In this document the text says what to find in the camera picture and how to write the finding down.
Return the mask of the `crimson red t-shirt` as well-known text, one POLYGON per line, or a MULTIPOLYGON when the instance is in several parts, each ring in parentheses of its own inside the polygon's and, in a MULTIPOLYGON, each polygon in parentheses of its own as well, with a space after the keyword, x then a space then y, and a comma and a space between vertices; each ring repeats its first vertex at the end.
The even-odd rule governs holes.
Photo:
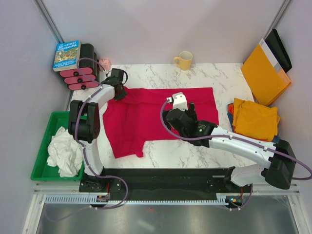
POLYGON ((160 120, 160 110, 165 100, 182 92, 188 102, 195 104, 199 120, 219 123, 213 89, 126 89, 127 96, 110 100, 103 114, 103 125, 115 158, 129 155, 143 157, 146 141, 175 140, 160 120))

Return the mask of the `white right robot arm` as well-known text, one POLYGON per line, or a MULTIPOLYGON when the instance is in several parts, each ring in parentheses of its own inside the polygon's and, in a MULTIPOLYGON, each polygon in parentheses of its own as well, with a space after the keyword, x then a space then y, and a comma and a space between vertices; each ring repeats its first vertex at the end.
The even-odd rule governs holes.
POLYGON ((251 166, 228 168, 223 186, 229 192, 247 184, 266 182, 282 190, 288 190, 293 180, 296 157, 285 140, 261 142, 239 136, 205 120, 197 120, 195 111, 178 108, 160 111, 160 120, 165 129, 177 138, 194 146, 219 149, 254 162, 251 166))

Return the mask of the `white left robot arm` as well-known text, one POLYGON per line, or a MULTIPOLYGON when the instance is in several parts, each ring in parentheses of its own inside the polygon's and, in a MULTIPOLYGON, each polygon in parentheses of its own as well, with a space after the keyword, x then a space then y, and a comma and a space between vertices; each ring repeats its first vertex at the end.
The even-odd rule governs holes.
POLYGON ((84 172, 94 176, 90 186, 97 192, 105 190, 106 178, 100 176, 104 166, 98 152, 97 138, 100 133, 100 109, 110 100, 121 100, 127 93, 124 84, 128 74, 113 68, 99 88, 86 100, 72 100, 69 109, 68 132, 82 147, 84 172))

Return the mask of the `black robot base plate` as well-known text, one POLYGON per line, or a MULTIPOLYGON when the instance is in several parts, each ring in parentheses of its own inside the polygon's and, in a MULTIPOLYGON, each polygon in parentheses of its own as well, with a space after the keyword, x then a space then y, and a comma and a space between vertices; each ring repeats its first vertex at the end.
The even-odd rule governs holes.
POLYGON ((230 184, 227 169, 124 169, 105 168, 101 178, 84 174, 79 191, 110 194, 111 200, 196 201, 215 200, 217 194, 249 193, 230 184))

